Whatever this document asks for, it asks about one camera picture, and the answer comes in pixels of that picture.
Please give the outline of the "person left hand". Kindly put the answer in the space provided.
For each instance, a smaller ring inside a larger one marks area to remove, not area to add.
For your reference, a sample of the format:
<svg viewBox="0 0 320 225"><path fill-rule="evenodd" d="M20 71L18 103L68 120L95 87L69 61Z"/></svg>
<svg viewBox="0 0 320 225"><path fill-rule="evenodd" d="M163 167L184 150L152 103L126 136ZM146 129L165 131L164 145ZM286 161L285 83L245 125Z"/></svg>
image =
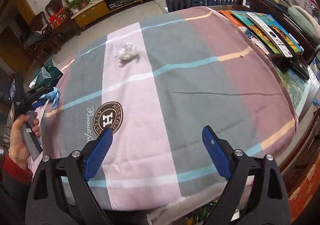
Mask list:
<svg viewBox="0 0 320 225"><path fill-rule="evenodd" d="M21 169L27 169L30 153L24 143L21 128L29 121L28 115L20 115L12 124L10 133L9 157Z"/></svg>

